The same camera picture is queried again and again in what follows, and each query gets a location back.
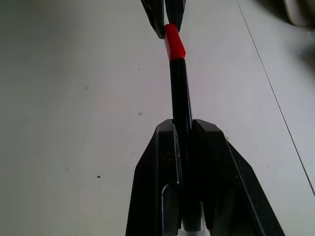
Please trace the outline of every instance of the white surface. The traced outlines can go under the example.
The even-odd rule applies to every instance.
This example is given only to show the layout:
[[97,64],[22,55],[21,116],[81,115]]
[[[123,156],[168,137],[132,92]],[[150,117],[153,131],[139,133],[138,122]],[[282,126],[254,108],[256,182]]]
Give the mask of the white surface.
[[[289,25],[255,1],[239,0],[296,148],[315,184],[315,41],[309,29]],[[315,222],[312,206],[310,221]]]
[[[134,168],[172,115],[141,2],[2,1],[0,27],[0,235],[124,235]],[[310,235],[315,199],[237,2],[188,1],[181,36],[194,117],[252,165],[286,235]]]

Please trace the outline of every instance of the clamp jaw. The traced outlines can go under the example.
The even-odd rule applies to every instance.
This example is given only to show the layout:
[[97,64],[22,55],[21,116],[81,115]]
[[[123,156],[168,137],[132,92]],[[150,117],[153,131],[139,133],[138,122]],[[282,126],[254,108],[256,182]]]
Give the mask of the clamp jaw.
[[[164,33],[164,1],[163,0],[141,0],[148,15],[152,28],[161,39],[165,38]],[[167,19],[174,24],[179,32],[182,25],[186,0],[165,0]]]

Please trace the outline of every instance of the red plastic cap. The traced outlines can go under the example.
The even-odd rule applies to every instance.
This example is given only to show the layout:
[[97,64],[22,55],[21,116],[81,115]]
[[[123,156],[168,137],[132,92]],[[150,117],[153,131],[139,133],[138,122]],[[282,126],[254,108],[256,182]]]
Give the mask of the red plastic cap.
[[184,59],[186,55],[185,48],[179,37],[174,24],[168,24],[164,27],[165,45],[169,60]]

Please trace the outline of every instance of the black rod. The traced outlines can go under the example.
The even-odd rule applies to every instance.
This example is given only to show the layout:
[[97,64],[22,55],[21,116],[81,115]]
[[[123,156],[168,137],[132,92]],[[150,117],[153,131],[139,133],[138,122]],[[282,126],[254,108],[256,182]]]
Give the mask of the black rod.
[[187,81],[185,59],[170,61],[173,122],[178,134],[178,143],[182,164],[183,182],[188,184],[189,167],[189,134],[191,131],[192,115],[190,109],[190,97]]

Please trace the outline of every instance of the black plastic jaw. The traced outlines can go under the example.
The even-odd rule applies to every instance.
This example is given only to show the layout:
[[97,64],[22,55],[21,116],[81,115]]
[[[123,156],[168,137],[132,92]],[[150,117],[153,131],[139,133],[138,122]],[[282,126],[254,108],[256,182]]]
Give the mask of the black plastic jaw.
[[[141,0],[152,28],[161,39],[164,34],[164,0]],[[165,0],[167,19],[181,29],[186,0]]]
[[[203,203],[212,236],[284,236],[251,166],[214,124],[193,120],[190,199]],[[126,236],[177,235],[181,161],[172,120],[157,126],[134,174]]]

